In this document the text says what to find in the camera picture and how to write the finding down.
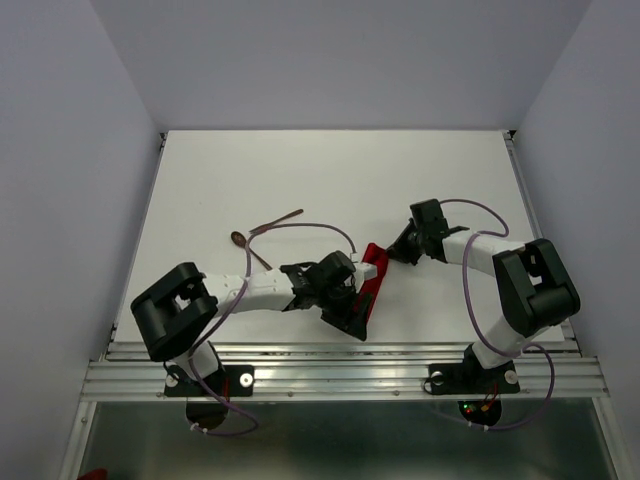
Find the red cloth napkin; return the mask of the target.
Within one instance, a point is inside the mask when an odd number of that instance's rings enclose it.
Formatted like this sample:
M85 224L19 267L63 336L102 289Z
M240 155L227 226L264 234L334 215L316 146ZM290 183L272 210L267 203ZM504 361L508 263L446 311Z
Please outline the red cloth napkin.
M369 299L365 320L365 323L368 323L377 296L380 292L383 280L388 270L389 255L384 248L380 247L376 243L371 242L365 249L361 264L367 264L375 268L374 274L366 275L366 279L363 281L361 287L359 288L358 300L356 301L356 305L354 307L354 309L357 310L360 306L363 305L366 299Z

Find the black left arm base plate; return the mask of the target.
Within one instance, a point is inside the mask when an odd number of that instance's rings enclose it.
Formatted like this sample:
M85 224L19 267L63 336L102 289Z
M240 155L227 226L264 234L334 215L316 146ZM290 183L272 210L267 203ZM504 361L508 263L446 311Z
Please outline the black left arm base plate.
M164 395L169 398L205 397L208 391L178 365L163 364L166 377ZM252 365L223 365L218 371L205 377L203 382L217 395L224 398L251 397L255 381Z

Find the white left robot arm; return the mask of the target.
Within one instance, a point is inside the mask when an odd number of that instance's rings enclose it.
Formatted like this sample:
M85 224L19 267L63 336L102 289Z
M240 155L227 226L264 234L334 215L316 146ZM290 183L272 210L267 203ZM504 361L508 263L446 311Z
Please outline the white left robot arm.
M150 359L174 363L199 393L210 394L221 386L223 371L209 338L230 315L317 308L325 323L364 341L373 294L363 287L376 277L375 265L341 251L247 277L207 276L184 262L136 297L130 310Z

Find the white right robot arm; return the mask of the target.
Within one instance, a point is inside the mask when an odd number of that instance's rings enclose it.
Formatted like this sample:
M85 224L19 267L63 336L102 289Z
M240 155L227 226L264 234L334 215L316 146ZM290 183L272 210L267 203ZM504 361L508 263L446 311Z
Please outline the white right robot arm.
M470 347L471 359L460 366L460 378L466 387L482 390L495 380L497 367L517 358L540 333L578 313L581 299L550 240L510 241L506 221L494 210L462 202L493 215L503 230L453 227L443 213L444 203L431 199L410 206L411 219L387 253L404 264L415 265L427 256L462 268L465 305L478 340ZM473 309L471 269L496 281L501 314L487 332L481 331Z

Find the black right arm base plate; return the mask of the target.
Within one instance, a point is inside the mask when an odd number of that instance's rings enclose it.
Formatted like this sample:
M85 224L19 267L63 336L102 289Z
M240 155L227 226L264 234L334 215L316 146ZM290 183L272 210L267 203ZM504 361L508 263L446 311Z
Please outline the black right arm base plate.
M520 384L513 362L489 370L463 362L436 363L428 366L423 390L436 396L470 397L487 393L517 394Z

